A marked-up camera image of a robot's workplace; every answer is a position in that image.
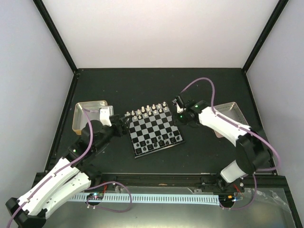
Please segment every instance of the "gray wall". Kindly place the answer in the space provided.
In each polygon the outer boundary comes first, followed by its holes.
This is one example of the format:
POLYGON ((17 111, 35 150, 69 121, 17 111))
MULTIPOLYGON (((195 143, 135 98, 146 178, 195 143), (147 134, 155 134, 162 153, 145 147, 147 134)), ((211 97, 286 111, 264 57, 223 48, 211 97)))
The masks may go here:
POLYGON ((291 0, 248 72, 267 136, 304 223, 304 1, 291 0))
POLYGON ((0 227, 43 171, 72 72, 31 0, 0 2, 0 227))

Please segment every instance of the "black table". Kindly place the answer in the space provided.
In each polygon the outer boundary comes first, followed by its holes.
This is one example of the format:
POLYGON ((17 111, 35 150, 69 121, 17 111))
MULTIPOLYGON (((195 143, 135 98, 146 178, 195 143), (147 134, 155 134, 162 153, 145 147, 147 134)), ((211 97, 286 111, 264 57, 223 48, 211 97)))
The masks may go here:
MULTIPOLYGON (((251 126, 261 126, 246 74, 240 68, 81 69, 63 127, 57 160, 77 139, 72 131, 78 102, 106 100, 115 114, 172 99, 191 81, 209 77, 215 84, 215 105, 236 102, 251 126)), ((199 81, 189 89, 197 101, 211 99, 211 86, 199 81)), ((102 173, 216 173, 235 159, 235 147, 207 127, 181 126, 185 143, 134 159, 130 138, 113 138, 94 160, 102 173)))

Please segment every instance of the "black metal beam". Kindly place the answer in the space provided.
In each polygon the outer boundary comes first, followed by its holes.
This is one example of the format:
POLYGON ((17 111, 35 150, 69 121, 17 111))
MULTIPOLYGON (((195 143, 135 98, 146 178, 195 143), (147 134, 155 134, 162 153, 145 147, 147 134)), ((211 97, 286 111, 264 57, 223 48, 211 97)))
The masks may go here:
POLYGON ((36 5, 37 9, 39 10, 43 20, 47 24, 48 29, 52 33, 55 41, 57 42, 63 56, 66 58, 67 63, 70 65, 70 68, 72 69, 73 73, 76 73, 77 67, 76 67, 75 63, 73 62, 72 57, 71 57, 69 51, 67 50, 51 16, 49 15, 47 8, 43 4, 43 1, 42 0, 33 0, 33 1, 36 5))
POLYGON ((58 124, 57 130, 56 130, 56 133, 55 133, 53 144, 52 144, 50 153, 48 155, 47 164, 45 166, 46 171, 51 170, 55 166, 56 152, 57 152, 57 149, 59 147, 61 134, 62 134, 63 128, 65 126, 65 122, 67 120, 66 117, 67 117, 67 114, 68 114, 68 111, 69 111, 69 108, 70 108, 70 105, 71 105, 71 102, 72 102, 72 99, 73 99, 73 96, 74 96, 74 92, 75 92, 75 89, 76 89, 76 85, 77 85, 79 76, 80 76, 79 73, 76 73, 73 76, 71 86, 70 86, 70 89, 69 89, 67 97, 66 97, 67 99, 66 99, 65 105, 63 107, 62 114, 61 114, 61 117, 60 117, 60 120, 59 120, 59 124, 58 124))
POLYGON ((255 60, 258 52, 260 51, 262 45, 264 44, 266 38, 268 37, 270 31, 272 30, 273 26, 275 25, 277 19, 279 18, 279 16, 281 15, 283 9, 285 8, 286 4, 287 4, 288 0, 279 0, 279 2, 277 3, 274 11, 272 12, 270 18, 268 19, 268 22, 266 23, 260 37, 258 38, 255 46, 253 47, 245 65, 243 66, 242 70, 246 73, 251 64, 253 63, 253 61, 255 60))

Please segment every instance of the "white panel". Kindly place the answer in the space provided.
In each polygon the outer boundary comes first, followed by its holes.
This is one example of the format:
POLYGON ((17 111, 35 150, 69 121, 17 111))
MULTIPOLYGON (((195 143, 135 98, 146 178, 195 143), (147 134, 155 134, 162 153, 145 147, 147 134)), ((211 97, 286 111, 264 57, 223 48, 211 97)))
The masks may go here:
POLYGON ((44 0, 77 67, 242 67, 277 0, 44 0))
POLYGON ((31 189, 44 169, 73 74, 33 1, 1 0, 0 30, 0 227, 6 227, 5 202, 31 189))
POLYGON ((248 72, 270 143, 304 223, 304 1, 289 1, 248 72))

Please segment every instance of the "metal tray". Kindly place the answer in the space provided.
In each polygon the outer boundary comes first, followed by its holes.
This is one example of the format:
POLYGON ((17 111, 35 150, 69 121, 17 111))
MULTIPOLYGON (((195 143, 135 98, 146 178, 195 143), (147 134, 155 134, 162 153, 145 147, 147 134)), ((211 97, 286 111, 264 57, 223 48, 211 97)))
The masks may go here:
MULTIPOLYGON (((230 102, 226 104, 220 104, 217 106, 214 106, 216 110, 218 110, 223 115, 238 121, 241 124, 248 125, 247 120, 245 119, 243 113, 241 112, 240 108, 238 107, 236 102, 230 102)), ((219 134, 218 132, 214 131, 215 135, 218 138, 222 138, 223 136, 219 134)))
MULTIPOLYGON (((82 108, 94 111, 99 110, 103 106, 108 106, 106 101, 88 101, 88 102, 80 102, 75 106, 74 118, 72 129, 73 131, 81 135, 81 130, 86 126, 87 119, 83 114, 82 108)), ((87 113, 90 120, 99 120, 99 112, 97 113, 87 113)))

